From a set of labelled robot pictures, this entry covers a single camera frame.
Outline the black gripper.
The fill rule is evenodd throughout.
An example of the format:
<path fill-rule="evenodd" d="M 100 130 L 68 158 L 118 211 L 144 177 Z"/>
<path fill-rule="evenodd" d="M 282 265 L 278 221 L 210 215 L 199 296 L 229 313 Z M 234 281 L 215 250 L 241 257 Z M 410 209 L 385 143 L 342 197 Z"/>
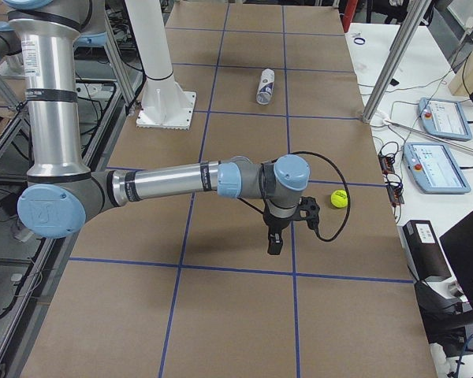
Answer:
<path fill-rule="evenodd" d="M 281 254 L 283 247 L 282 231 L 287 228 L 296 213 L 297 206 L 281 208 L 275 204 L 266 204 L 263 212 L 263 220 L 268 227 L 267 253 L 272 256 Z"/>

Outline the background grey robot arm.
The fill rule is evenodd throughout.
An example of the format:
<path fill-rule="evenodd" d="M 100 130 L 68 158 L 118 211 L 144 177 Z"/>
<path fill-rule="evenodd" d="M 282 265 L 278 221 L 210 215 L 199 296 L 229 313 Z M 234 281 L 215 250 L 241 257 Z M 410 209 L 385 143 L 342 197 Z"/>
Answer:
<path fill-rule="evenodd" d="M 0 21 L 0 74 L 9 77 L 24 78 L 24 65 L 21 41 L 13 28 L 6 21 Z"/>

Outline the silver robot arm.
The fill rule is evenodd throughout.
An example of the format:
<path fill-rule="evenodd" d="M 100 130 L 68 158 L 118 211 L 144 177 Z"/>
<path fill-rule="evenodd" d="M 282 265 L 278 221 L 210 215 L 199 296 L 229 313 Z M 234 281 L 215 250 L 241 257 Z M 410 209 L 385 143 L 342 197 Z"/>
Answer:
<path fill-rule="evenodd" d="M 268 252 L 294 221 L 318 229 L 319 207 L 304 196 L 309 164 L 295 154 L 255 164 L 245 157 L 145 171 L 92 172 L 82 161 L 73 47 L 105 27 L 101 1 L 11 1 L 9 24 L 20 38 L 34 163 L 17 203 L 22 223 L 50 239 L 78 232 L 100 213 L 130 202 L 194 192 L 259 198 Z"/>

